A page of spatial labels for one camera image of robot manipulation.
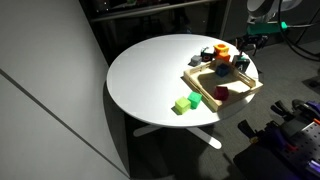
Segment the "toy block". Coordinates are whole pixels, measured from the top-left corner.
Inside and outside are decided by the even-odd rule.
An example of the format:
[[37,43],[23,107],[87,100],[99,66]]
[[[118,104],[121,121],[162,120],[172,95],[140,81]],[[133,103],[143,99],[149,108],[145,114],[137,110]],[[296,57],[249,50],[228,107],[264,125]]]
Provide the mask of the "toy block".
[[202,57],[201,56],[193,56],[191,58],[191,61],[190,61],[189,65],[195,67],[195,66],[200,65],[201,61],[202,61]]
[[213,48],[217,55],[219,55],[220,53],[228,53],[229,51],[229,47],[224,44],[217,44],[213,46]]
[[202,62],[208,62],[211,61],[213,58],[214,54],[214,49],[210,49],[209,47],[206,47],[204,49],[201,49],[201,57],[202,57]]
[[225,62],[230,62],[230,55],[228,53],[220,53],[218,54],[215,59],[221,59],[224,60]]
[[196,92],[191,92],[188,100],[191,102],[191,109],[197,109],[198,105],[200,104],[202,95]]
[[222,63],[216,68],[216,74],[220,77],[224,77],[229,73],[229,66]]
[[187,98],[181,97],[180,99],[176,100],[174,107],[179,114],[183,114],[190,109],[191,102]]
[[216,86],[214,93],[213,93],[213,98],[220,100],[220,101],[225,101],[229,97],[229,90],[228,87],[223,87],[223,86]]
[[250,59],[241,56],[235,55],[232,60],[232,65],[234,65],[241,72],[246,72],[248,66],[250,64]]

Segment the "orange block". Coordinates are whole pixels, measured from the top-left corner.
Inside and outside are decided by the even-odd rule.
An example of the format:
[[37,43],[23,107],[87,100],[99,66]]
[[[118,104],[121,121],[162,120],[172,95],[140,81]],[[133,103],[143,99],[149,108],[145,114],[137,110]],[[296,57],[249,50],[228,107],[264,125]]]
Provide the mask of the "orange block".
[[217,44],[213,46],[215,53],[220,54],[220,53],[228,53],[229,47],[224,45],[224,44]]
[[230,62],[230,55],[228,53],[220,53],[218,54],[215,59],[221,59],[221,60],[224,60],[226,62]]

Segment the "gray floor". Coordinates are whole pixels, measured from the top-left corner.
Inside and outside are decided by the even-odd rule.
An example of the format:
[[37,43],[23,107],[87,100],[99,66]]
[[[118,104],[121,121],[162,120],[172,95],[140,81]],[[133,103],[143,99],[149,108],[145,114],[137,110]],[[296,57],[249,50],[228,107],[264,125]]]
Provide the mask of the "gray floor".
[[[305,45],[320,52],[320,42]],[[318,76],[319,63],[294,54],[285,44],[277,44],[258,51],[253,62],[264,84],[262,90],[239,113],[201,129],[222,142],[214,149],[183,129],[161,129],[135,138],[133,129],[144,124],[126,117],[131,177],[135,179],[177,180],[231,180],[245,179],[232,159],[249,145],[248,139],[237,129],[246,119],[257,130],[275,120],[282,123],[270,106],[282,100],[291,108],[293,99],[319,101],[319,89],[309,88],[303,82]]]

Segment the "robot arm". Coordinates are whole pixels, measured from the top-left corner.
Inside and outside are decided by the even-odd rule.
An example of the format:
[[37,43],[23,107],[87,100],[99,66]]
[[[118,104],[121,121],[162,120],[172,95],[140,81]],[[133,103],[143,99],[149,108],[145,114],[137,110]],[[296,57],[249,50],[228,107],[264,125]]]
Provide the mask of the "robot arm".
[[[248,0],[247,9],[250,21],[269,22],[278,12],[280,0]],[[302,0],[283,0],[281,11],[287,11],[298,6]]]

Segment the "red block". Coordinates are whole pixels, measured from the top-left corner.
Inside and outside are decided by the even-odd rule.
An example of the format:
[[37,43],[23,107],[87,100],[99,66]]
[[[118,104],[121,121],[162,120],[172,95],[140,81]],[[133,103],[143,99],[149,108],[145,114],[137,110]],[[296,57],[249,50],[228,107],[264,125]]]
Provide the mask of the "red block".
[[223,86],[216,86],[214,93],[213,93],[213,98],[220,100],[220,101],[225,101],[229,97],[229,90],[228,87],[223,87]]

